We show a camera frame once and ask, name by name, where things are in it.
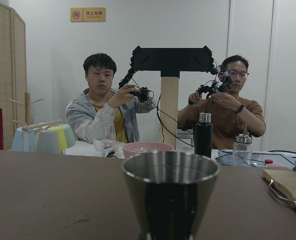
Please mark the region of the wooden cutting board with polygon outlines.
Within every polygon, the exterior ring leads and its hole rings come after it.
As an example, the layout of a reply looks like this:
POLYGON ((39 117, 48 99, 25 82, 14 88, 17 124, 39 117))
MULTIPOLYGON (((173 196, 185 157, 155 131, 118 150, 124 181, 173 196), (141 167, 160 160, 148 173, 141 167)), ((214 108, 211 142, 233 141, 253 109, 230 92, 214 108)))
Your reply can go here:
POLYGON ((279 201, 296 210, 296 171, 264 168, 269 192, 279 201))

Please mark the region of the blue teach pendant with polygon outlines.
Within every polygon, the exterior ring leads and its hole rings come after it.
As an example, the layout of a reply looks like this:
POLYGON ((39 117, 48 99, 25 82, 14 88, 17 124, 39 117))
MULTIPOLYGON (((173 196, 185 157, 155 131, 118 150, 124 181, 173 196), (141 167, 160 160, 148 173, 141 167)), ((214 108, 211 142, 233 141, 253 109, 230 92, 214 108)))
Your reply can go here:
POLYGON ((240 166, 240 167, 265 167, 266 160, 272 160, 273 164, 279 164, 287 167, 294 167, 296 156, 286 155, 282 152, 268 152, 268 151, 253 151, 251 153, 251 158, 246 159, 247 155, 245 153, 241 154, 241 158, 237 161, 232 162, 233 153, 232 150, 219 150, 218 160, 224 166, 240 166))

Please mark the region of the pink bowl with ice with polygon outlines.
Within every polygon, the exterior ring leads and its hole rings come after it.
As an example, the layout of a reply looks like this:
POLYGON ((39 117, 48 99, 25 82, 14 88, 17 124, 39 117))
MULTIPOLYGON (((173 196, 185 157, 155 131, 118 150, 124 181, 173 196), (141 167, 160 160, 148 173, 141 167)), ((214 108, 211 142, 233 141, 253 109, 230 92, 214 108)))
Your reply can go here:
POLYGON ((172 151, 174 151, 174 147, 172 145, 160 143, 160 142, 150 142, 150 141, 131 142, 123 146, 123 154, 124 154, 124 158, 126 159, 137 154, 172 152, 172 151))

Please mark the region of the person in grey jacket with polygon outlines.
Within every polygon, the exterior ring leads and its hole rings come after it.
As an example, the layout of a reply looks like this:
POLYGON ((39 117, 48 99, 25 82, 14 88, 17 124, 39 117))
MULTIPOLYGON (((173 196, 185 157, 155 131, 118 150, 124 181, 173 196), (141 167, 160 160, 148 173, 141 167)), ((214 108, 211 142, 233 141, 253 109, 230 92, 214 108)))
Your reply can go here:
POLYGON ((105 53, 87 57, 83 68, 88 88, 73 100, 66 109, 67 123, 78 140, 92 143, 96 123, 113 123, 116 140, 123 143, 140 140, 137 114, 148 113, 155 108, 154 100, 139 101, 132 95, 133 85, 113 89, 117 70, 115 62, 105 53))

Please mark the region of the steel double jigger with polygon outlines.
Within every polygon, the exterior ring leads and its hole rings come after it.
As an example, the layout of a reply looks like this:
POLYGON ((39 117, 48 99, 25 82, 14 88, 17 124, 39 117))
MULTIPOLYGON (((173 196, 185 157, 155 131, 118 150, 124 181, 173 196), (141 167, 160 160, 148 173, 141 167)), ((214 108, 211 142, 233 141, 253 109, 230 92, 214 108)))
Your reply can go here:
POLYGON ((220 166, 198 154, 139 153, 122 171, 140 226, 141 240, 194 240, 220 166))

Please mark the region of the glass oil dispenser bottle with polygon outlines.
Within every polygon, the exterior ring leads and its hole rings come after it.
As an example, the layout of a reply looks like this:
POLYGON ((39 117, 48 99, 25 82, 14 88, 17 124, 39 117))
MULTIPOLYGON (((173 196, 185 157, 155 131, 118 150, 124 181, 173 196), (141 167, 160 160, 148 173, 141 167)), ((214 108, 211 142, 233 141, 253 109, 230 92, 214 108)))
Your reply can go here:
POLYGON ((238 134, 233 144, 232 166, 249 167, 252 154, 252 137, 249 135, 247 124, 243 132, 238 134))

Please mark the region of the black teleoperation rig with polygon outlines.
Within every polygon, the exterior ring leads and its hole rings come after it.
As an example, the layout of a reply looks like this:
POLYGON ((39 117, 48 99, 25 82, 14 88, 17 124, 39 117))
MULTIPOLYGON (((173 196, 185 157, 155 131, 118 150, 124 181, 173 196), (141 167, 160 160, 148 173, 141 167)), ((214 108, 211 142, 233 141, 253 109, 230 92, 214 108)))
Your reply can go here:
POLYGON ((203 92, 223 93, 231 88, 232 79, 225 68, 214 65, 211 50, 199 48, 141 48, 136 47, 130 58, 130 69, 119 82, 119 87, 126 85, 137 71, 160 71, 161 105, 157 108, 160 121, 160 142, 176 147, 178 84, 181 72, 210 72, 223 77, 218 87, 208 87, 203 92))

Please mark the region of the wine glass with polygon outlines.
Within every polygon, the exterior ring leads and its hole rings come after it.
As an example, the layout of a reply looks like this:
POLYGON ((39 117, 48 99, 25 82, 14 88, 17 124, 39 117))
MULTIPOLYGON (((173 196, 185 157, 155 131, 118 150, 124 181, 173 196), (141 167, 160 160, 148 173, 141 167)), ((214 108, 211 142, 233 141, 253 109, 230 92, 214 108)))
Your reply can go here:
POLYGON ((106 157, 116 141, 115 126, 112 122, 98 122, 94 125, 93 145, 101 157, 106 157))

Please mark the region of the person in brown shirt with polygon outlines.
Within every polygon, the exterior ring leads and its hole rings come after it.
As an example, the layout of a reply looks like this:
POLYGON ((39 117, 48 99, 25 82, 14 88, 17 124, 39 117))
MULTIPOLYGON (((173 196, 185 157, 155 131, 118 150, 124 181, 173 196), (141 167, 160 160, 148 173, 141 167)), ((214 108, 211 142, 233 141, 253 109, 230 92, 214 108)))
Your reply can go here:
POLYGON ((198 90, 189 95, 188 104, 178 112, 177 127, 188 130, 195 127, 199 114, 210 113, 213 125, 212 146, 216 149, 233 148, 235 137, 243 133, 243 125, 251 137, 260 137, 266 131, 261 105, 239 96, 248 77, 248 61, 233 55, 226 58, 221 66, 228 71, 232 86, 224 93, 214 93, 212 97, 203 99, 198 90))

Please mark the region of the black thermos bottle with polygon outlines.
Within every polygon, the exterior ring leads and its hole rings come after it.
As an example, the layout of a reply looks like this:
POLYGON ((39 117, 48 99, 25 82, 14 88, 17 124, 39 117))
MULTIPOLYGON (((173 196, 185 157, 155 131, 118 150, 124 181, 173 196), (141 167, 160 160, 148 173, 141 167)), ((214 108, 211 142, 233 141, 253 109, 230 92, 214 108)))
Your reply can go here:
POLYGON ((195 126, 194 153, 211 158, 213 125, 211 113, 202 112, 195 126))

